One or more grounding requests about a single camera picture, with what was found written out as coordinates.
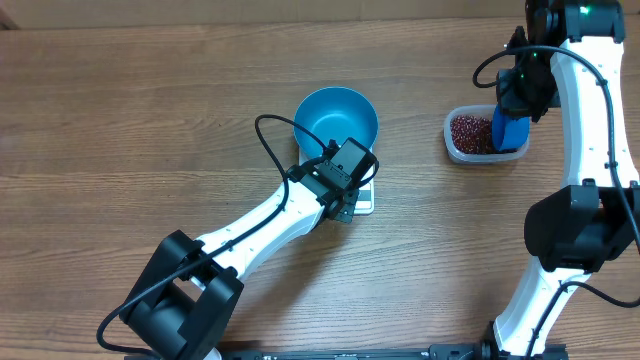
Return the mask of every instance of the wood grain surface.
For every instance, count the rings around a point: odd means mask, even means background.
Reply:
[[[442,122],[495,103],[471,84],[523,19],[5,31],[0,33],[0,358],[118,359],[95,343],[158,243],[228,224],[278,174],[253,119],[292,117],[348,86],[375,105],[376,210],[325,223],[254,273],[226,342],[265,350],[422,348],[475,341],[528,257],[528,208],[559,188],[559,111],[517,162],[461,167]],[[627,19],[622,87],[640,163],[640,18]],[[499,65],[483,76],[495,76]],[[291,129],[265,122],[282,162]],[[635,249],[591,283],[640,294]],[[572,359],[640,357],[640,312],[579,290],[550,338]],[[140,344],[116,322],[107,338]]]

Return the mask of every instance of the clear plastic container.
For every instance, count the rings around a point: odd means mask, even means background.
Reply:
[[[529,149],[529,139],[527,142],[518,149],[518,151],[508,154],[491,154],[491,155],[476,155],[465,154],[462,151],[456,149],[453,145],[453,139],[451,138],[451,120],[460,115],[473,115],[481,116],[485,119],[493,120],[493,112],[496,109],[496,105],[472,105],[462,106],[454,109],[449,113],[447,119],[444,121],[444,142],[447,144],[447,151],[451,160],[458,164],[494,164],[504,161],[512,161],[521,158]]]

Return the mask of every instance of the wooden tabletop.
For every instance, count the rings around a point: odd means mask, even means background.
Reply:
[[[342,85],[376,107],[376,209],[288,244],[246,283],[224,340],[265,350],[472,342],[526,266],[526,211],[560,186],[560,112],[521,160],[447,157],[452,109],[494,104],[471,84],[522,19],[0,32],[0,358],[121,359],[95,342],[169,233],[196,237],[279,184],[253,119],[292,117]],[[640,17],[627,18],[627,136],[640,164]],[[500,65],[511,65],[505,60]],[[498,65],[483,76],[495,76]],[[291,128],[265,122],[285,166]],[[640,294],[629,248],[591,284]],[[579,290],[550,339],[572,359],[640,356],[640,311]],[[140,345],[119,321],[107,339]]]

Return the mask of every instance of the beans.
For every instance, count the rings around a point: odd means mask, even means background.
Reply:
[[[451,120],[453,145],[465,154],[497,154],[491,138],[491,120],[460,115]]]

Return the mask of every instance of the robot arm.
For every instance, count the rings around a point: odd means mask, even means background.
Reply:
[[[170,282],[126,308],[120,319],[162,359],[219,358],[214,347],[244,288],[242,281],[283,245],[307,234],[323,219],[351,222],[358,188],[374,164],[377,167],[375,156],[355,140],[349,138],[341,147],[332,141],[321,158],[288,170],[288,197],[283,183],[264,203],[216,232],[196,240],[179,230],[169,235],[152,255],[127,301],[176,270],[213,256],[180,276],[199,286],[202,294],[194,301]],[[274,212],[283,201],[283,210]],[[273,214],[271,221],[255,229]]]
[[[527,1],[530,43],[570,50],[595,65],[608,81],[617,172],[625,194],[635,199],[638,172],[627,145],[620,92],[624,38],[620,6],[611,1],[581,6],[571,1],[540,3]],[[510,46],[529,44],[522,34],[516,30]],[[562,190],[527,214],[525,242],[533,256],[511,302],[493,323],[497,350],[512,356],[525,356],[532,332],[562,283],[586,282],[633,239],[615,196],[611,170],[605,166],[609,162],[607,108],[594,74],[565,54],[527,56],[517,59],[524,64],[522,76],[498,86],[501,110],[537,121],[559,102],[565,160]],[[544,352],[547,335],[574,291],[569,288],[560,295],[537,334],[532,354]]]

